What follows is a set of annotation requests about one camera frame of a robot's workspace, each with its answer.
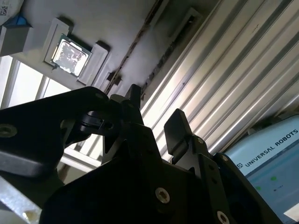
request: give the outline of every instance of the black plastic part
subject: black plastic part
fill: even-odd
[[[0,137],[0,170],[26,177],[50,175],[66,142],[76,141],[69,139],[75,121],[107,100],[100,90],[86,87],[1,110],[0,124],[13,125],[17,134]]]
[[[176,164],[187,152],[189,138],[193,135],[184,112],[176,109],[164,125],[167,150]]]
[[[174,211],[154,209],[138,167],[114,158],[58,190],[45,204],[40,224],[197,223],[204,215],[199,180],[171,164],[162,163],[162,170],[174,192]]]
[[[140,109],[140,98],[141,98],[140,86],[136,84],[131,85],[125,97],[128,98],[135,107]]]

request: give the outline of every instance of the corrugated metal panel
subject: corrugated metal panel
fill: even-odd
[[[222,0],[142,108],[167,158],[176,108],[215,153],[298,102],[299,1]]]

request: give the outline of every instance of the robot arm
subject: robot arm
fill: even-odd
[[[0,201],[40,224],[281,223],[226,155],[209,154],[179,109],[164,126],[172,164],[162,160],[139,107],[133,85],[126,98],[86,87],[0,111]],[[63,186],[64,148],[92,133],[104,136],[102,165]]]

